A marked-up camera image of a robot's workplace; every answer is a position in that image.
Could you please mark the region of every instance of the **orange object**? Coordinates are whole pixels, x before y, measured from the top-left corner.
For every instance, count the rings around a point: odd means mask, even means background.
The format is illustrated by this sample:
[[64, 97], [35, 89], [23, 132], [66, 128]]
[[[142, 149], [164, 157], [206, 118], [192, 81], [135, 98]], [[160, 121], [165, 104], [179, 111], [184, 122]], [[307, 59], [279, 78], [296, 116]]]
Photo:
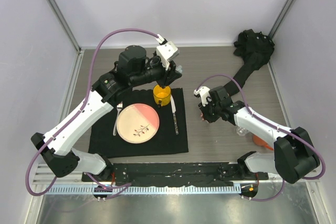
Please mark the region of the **orange object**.
[[256, 135], [253, 135], [253, 142], [258, 146], [263, 146], [271, 151], [274, 151], [272, 147], [270, 147], [264, 140], [262, 140], [260, 137]]

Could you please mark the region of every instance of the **black placemat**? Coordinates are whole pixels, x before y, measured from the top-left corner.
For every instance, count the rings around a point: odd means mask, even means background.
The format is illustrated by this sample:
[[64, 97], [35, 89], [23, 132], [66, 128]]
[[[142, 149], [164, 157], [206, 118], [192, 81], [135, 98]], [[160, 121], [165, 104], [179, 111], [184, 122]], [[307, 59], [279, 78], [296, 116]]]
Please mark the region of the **black placemat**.
[[183, 89], [172, 89], [172, 96], [176, 106], [178, 135], [175, 134], [171, 104], [158, 108], [153, 90], [134, 90], [132, 95], [122, 101], [123, 108], [134, 103], [144, 103], [154, 108], [160, 118], [160, 126], [155, 136], [142, 144], [128, 143], [118, 134], [113, 136], [117, 116], [117, 110], [113, 109], [92, 126], [89, 153], [113, 158], [188, 152]]

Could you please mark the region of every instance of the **black motor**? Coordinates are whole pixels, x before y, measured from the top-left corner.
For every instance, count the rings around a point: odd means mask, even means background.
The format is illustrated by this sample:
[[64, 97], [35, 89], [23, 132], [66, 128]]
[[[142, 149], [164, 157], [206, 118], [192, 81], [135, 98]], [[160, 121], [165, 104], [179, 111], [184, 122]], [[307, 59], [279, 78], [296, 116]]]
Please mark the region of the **black motor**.
[[146, 50], [140, 46], [128, 46], [119, 54], [117, 73], [120, 80], [130, 82], [131, 76], [136, 76], [146, 70]]

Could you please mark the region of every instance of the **fork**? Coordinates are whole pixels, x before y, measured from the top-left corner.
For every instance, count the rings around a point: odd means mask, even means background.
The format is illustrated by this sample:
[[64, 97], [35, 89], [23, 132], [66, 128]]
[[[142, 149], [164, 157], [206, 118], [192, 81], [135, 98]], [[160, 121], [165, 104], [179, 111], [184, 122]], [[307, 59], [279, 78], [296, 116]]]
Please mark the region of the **fork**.
[[113, 128], [113, 136], [117, 135], [117, 119], [120, 111], [122, 110], [122, 102], [117, 105], [117, 117], [115, 118], [114, 128]]

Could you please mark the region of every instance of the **black base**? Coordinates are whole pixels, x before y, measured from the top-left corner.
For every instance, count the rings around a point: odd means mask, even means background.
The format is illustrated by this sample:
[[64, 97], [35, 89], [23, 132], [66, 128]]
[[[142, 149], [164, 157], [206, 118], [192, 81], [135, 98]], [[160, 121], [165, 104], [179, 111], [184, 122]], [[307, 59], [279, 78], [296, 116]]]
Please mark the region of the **black base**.
[[[113, 164], [115, 183], [147, 187], [214, 187], [232, 186], [235, 180], [256, 180], [254, 173], [243, 176], [238, 164], [229, 163], [137, 163]], [[259, 180], [268, 180], [267, 173], [258, 173]], [[83, 182], [90, 182], [86, 175]]]

